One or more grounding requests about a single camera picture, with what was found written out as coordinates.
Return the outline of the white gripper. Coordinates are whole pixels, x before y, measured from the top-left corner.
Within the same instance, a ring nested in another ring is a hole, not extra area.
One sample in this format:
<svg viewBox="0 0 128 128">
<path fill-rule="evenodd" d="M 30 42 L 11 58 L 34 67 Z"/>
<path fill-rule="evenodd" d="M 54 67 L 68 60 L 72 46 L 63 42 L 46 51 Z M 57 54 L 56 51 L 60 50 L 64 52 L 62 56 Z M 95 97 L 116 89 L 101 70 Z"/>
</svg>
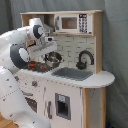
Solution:
<svg viewBox="0 0 128 128">
<path fill-rule="evenodd" d="M 31 59 L 48 54 L 57 49 L 57 44 L 53 37 L 45 37 L 42 44 L 36 44 L 27 48 Z"/>
</svg>

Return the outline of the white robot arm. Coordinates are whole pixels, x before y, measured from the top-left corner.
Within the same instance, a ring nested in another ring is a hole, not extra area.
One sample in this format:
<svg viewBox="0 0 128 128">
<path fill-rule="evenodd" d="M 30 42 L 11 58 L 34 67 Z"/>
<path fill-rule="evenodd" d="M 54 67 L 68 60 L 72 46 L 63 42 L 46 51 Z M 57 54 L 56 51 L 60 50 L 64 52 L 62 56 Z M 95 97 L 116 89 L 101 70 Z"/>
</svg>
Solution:
<svg viewBox="0 0 128 128">
<path fill-rule="evenodd" d="M 27 52 L 25 43 L 41 37 L 51 43 L 36 53 L 37 45 L 30 46 Z M 29 57 L 41 56 L 57 49 L 56 42 L 45 36 L 43 23 L 39 18 L 29 20 L 29 25 L 11 30 L 0 35 L 0 113 L 14 121 L 19 128 L 51 128 L 50 121 L 37 114 L 26 102 L 14 74 L 29 63 Z"/>
</svg>

